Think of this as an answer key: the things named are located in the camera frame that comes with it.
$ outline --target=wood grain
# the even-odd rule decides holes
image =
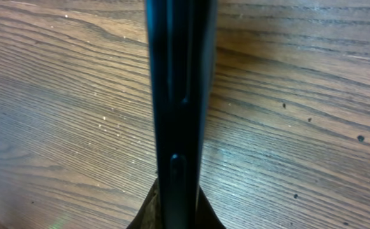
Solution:
[[[223,224],[370,228],[370,1],[218,14],[201,186]],[[142,1],[0,1],[0,224],[125,228],[156,178],[150,95]]]

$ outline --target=black plastic handle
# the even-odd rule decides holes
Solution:
[[[217,1],[146,0],[161,216],[195,227]]]

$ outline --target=wooden floor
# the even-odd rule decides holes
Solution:
[[[156,178],[144,3],[0,1],[0,224],[125,228]],[[370,0],[223,0],[201,186],[227,228],[370,228]]]

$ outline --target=dark spot on wood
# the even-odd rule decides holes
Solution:
[[[357,136],[357,140],[359,140],[359,142],[364,142],[364,137],[359,135]]]

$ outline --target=brown wood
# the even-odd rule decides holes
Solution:
[[[143,2],[0,1],[0,224],[126,228],[150,93]],[[370,228],[370,1],[221,1],[207,119],[227,228]]]

